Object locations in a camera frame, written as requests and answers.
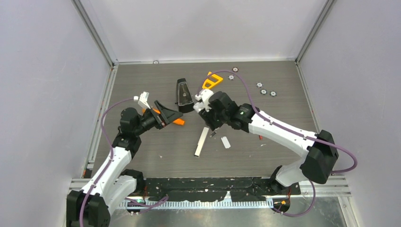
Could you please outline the white battery cover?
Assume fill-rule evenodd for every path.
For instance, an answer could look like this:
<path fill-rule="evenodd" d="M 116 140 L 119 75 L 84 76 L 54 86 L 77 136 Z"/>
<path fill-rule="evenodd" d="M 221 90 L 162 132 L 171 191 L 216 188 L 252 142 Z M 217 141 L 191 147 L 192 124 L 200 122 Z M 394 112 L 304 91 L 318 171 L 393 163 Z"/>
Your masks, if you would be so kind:
<path fill-rule="evenodd" d="M 222 141 L 223 146 L 224 146 L 225 149 L 229 149 L 229 148 L 231 147 L 231 144 L 230 144 L 230 142 L 228 141 L 228 139 L 227 139 L 226 136 L 221 137 L 221 141 Z"/>

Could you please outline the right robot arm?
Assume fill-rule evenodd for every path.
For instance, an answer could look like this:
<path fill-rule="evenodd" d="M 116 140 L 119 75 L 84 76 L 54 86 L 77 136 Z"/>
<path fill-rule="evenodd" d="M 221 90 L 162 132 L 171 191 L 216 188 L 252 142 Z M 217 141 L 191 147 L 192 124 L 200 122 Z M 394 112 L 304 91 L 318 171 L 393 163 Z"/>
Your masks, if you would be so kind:
<path fill-rule="evenodd" d="M 338 160 L 332 135 L 305 131 L 281 122 L 251 104 L 237 105 L 226 93 L 204 89 L 195 95 L 194 110 L 211 130 L 227 124 L 234 130 L 266 137 L 295 152 L 300 159 L 278 166 L 269 178 L 270 189 L 282 194 L 291 185 L 304 180 L 325 184 Z"/>

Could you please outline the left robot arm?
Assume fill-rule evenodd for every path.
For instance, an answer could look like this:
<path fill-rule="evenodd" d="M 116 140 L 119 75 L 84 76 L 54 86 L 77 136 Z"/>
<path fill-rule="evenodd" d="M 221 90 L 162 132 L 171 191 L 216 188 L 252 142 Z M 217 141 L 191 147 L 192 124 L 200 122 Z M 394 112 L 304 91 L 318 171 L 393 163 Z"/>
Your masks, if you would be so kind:
<path fill-rule="evenodd" d="M 66 201 L 66 226 L 108 227 L 111 216 L 125 198 L 145 190 L 143 173 L 127 169 L 141 145 L 140 136 L 152 128 L 163 129 L 183 113 L 155 101 L 156 110 L 122 110 L 114 140 L 108 140 L 109 155 L 95 175 L 79 190 L 72 190 Z"/>

